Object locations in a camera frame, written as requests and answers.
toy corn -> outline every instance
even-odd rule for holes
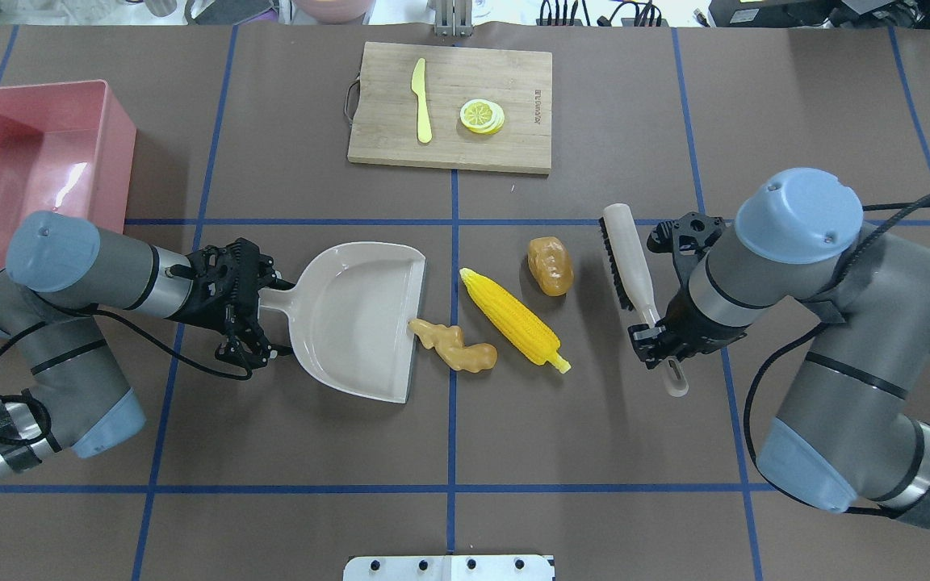
[[[500,284],[470,269],[458,271],[469,297],[498,331],[535,365],[550,362],[560,373],[572,368],[558,354],[555,332]]]

pink plastic container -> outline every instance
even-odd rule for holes
[[[0,87],[0,269],[19,222],[37,210],[121,232],[134,142],[106,81]]]

toy lemon slices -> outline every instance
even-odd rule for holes
[[[472,99],[462,105],[459,117],[469,132],[493,136],[505,125],[505,110],[487,99]]]

cutting board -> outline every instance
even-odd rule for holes
[[[433,139],[417,139],[411,73],[425,58],[425,101]],[[469,99],[505,110],[493,136],[469,132],[458,119]],[[488,172],[551,172],[551,53],[490,48],[365,43],[361,97],[347,159],[355,163]]]

plastic knife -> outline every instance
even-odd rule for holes
[[[429,127],[429,108],[425,106],[425,59],[418,59],[414,65],[411,92],[418,97],[418,140],[428,144],[433,139],[433,129]]]

